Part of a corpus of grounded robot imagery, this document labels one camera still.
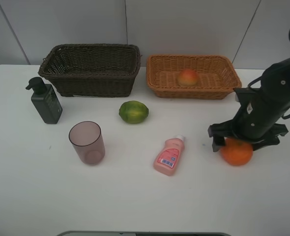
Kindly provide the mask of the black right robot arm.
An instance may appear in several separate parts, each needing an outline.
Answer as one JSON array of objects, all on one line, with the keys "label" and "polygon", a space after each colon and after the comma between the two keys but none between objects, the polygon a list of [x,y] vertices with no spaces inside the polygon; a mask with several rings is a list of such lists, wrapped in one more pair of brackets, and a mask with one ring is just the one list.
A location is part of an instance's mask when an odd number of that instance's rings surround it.
[{"label": "black right robot arm", "polygon": [[226,138],[241,140],[253,150],[278,145],[288,129],[277,121],[290,118],[290,58],[275,63],[246,88],[235,88],[240,103],[233,119],[208,128],[212,148],[218,152]]}]

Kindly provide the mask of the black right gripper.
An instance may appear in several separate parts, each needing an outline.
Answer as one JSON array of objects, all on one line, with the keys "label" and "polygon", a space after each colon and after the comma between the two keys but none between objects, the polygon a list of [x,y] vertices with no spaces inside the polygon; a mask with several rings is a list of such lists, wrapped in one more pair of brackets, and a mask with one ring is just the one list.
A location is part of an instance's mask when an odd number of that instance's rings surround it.
[{"label": "black right gripper", "polygon": [[279,136],[285,136],[289,131],[284,124],[277,121],[290,119],[285,115],[288,107],[272,106],[259,98],[260,103],[253,107],[251,103],[238,110],[233,119],[210,125],[208,135],[213,139],[213,152],[218,152],[226,145],[225,138],[233,138],[252,144],[253,150],[263,147],[263,144],[279,144]]}]

